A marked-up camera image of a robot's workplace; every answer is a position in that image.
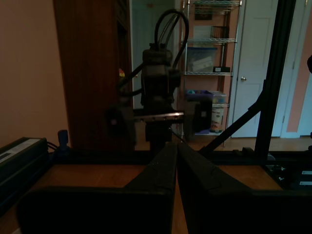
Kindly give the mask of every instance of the doorway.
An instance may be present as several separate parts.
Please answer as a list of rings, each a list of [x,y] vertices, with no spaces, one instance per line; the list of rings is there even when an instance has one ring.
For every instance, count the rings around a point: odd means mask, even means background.
[[[242,30],[239,69],[236,75],[234,110],[229,118],[236,121],[259,97],[266,78],[278,0],[245,1],[245,18]],[[298,42],[305,14],[305,0],[298,0],[294,11],[292,29],[285,58],[284,72],[275,114],[272,136],[280,137],[287,102],[292,97],[290,85],[298,55]],[[256,137],[260,113],[247,122],[232,137]]]

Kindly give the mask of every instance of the metal wire shelf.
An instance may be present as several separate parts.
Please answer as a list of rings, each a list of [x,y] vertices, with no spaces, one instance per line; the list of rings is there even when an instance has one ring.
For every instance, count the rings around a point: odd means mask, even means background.
[[[213,103],[213,107],[228,107],[228,103]]]
[[[195,136],[218,136],[221,133],[195,133]]]
[[[191,14],[227,14],[236,7],[241,6],[241,1],[200,1],[192,0]]]
[[[185,72],[186,75],[231,76],[231,72]]]
[[[207,39],[188,39],[188,43],[229,43],[236,42],[236,39],[231,38],[207,38]]]

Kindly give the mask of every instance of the plastic storage bin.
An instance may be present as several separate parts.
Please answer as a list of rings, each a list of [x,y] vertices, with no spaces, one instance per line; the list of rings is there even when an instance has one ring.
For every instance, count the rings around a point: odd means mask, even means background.
[[[217,48],[188,47],[188,72],[213,72]]]
[[[212,94],[212,100],[213,103],[225,103],[226,94],[220,92],[220,91],[208,91],[210,94]]]

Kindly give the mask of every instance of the white baseboard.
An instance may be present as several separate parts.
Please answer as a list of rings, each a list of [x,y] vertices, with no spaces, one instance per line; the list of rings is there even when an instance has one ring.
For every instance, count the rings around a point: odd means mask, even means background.
[[[282,133],[280,138],[300,138],[299,133]]]

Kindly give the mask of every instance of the wooden table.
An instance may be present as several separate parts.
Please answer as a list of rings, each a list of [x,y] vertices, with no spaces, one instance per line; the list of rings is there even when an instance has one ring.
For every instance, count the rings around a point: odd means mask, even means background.
[[[253,189],[280,190],[260,166],[219,166],[223,171]],[[45,186],[86,186],[122,188],[140,174],[141,165],[54,165],[30,189]],[[19,227],[12,207],[0,218],[0,233],[11,234]],[[178,183],[175,189],[173,234],[187,234],[186,221]]]

